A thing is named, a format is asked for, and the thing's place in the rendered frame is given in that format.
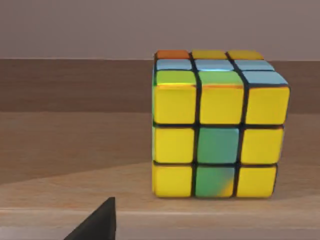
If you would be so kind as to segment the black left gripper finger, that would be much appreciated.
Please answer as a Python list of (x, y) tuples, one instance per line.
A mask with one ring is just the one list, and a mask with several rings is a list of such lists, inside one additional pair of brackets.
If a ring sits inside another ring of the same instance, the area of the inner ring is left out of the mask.
[(63, 240), (116, 240), (116, 199), (109, 197)]

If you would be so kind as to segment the wooden shelf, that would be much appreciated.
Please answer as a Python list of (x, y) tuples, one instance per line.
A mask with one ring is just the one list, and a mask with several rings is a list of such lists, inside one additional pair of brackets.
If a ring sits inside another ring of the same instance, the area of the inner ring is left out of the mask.
[(0, 60), (0, 240), (61, 240), (108, 197), (117, 240), (320, 240), (320, 61), (291, 86), (269, 199), (151, 192), (151, 60)]

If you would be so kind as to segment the multicoloured puzzle cube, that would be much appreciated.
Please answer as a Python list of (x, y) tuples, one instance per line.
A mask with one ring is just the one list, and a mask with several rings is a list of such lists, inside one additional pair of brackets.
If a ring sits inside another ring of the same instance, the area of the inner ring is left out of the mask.
[(152, 192), (268, 198), (291, 89), (254, 50), (158, 50), (152, 70)]

